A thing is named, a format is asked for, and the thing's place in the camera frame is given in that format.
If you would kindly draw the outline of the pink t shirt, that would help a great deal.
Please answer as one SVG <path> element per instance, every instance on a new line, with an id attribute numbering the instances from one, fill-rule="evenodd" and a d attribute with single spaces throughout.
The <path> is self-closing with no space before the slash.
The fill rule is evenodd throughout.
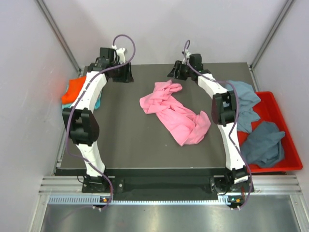
<path id="1" fill-rule="evenodd" d="M 172 96 L 182 88 L 171 80 L 156 82 L 153 92 L 139 102 L 145 114 L 156 114 L 180 146 L 196 145 L 204 139 L 211 121 L 204 111 L 196 114 Z"/>

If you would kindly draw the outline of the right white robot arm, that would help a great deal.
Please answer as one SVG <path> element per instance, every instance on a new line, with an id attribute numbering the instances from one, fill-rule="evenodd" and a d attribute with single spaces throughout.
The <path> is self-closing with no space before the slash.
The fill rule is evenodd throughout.
<path id="1" fill-rule="evenodd" d="M 238 96 L 234 88 L 228 90 L 225 86 L 232 86 L 227 81 L 217 81 L 210 71 L 205 70 L 201 54 L 192 54 L 188 50 L 183 52 L 183 60 L 175 61 L 168 77 L 187 80 L 191 78 L 202 88 L 212 100 L 211 117 L 222 136 L 225 156 L 226 173 L 220 185 L 213 184 L 214 190 L 219 188 L 223 192 L 237 191 L 249 179 L 247 165 L 241 156 L 237 134 L 237 120 L 239 118 Z"/>

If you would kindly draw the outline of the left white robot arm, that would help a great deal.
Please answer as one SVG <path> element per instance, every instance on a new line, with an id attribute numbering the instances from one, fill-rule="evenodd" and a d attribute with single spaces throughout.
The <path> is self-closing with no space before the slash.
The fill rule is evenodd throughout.
<path id="1" fill-rule="evenodd" d="M 134 79 L 131 64 L 126 62 L 126 49 L 100 48 L 99 57 L 87 67 L 85 82 L 71 108 L 62 111 L 68 138 L 80 151 L 86 173 L 83 180 L 83 193 L 109 192 L 111 187 L 106 177 L 99 148 L 99 125 L 94 117 L 94 109 L 100 94 L 109 79 L 129 83 Z"/>

